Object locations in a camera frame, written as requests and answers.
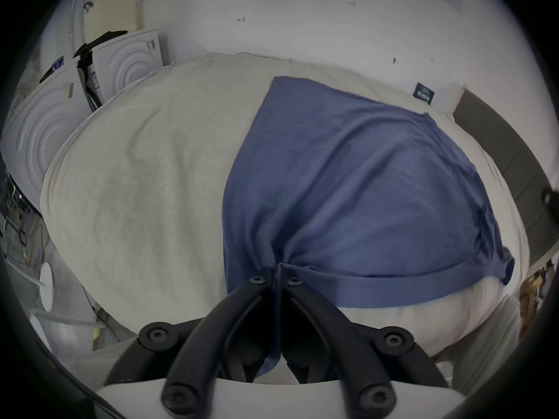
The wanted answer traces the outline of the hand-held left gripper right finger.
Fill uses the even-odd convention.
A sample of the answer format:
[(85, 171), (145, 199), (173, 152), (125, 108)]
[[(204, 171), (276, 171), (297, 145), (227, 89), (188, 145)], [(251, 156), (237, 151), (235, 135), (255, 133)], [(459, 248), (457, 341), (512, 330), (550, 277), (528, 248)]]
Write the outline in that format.
[[(282, 351), (288, 367), (303, 383), (332, 381), (337, 377), (349, 416), (388, 416), (397, 406), (391, 376), (412, 386), (449, 388), (436, 363), (407, 329), (386, 326), (380, 329), (353, 323), (326, 297), (296, 277), (282, 287)], [(324, 357), (315, 358), (303, 371), (303, 355), (295, 359), (295, 332), (292, 317), (307, 322), (317, 335)]]

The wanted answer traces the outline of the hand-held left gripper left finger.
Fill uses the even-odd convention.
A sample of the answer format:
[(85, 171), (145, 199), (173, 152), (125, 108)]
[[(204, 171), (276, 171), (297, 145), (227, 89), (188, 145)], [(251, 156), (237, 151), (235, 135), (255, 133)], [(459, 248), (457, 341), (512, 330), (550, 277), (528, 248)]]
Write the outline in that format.
[(276, 307), (270, 282), (254, 276), (206, 317), (154, 322), (118, 358), (104, 387), (164, 379), (156, 404), (171, 416), (207, 416), (217, 378), (254, 382), (276, 358)]

